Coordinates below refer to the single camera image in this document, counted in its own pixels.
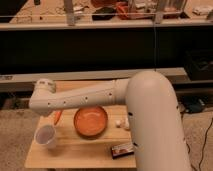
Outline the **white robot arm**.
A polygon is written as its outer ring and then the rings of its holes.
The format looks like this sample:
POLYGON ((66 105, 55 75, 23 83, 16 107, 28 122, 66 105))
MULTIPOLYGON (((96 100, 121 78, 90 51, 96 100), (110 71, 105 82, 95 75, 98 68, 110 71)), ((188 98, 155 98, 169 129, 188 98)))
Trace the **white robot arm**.
POLYGON ((177 96, 157 71, 64 92, 58 92, 52 80, 40 79, 29 101, 30 109, 41 116, 108 105, 127 109, 137 171, 191 171, 177 96))

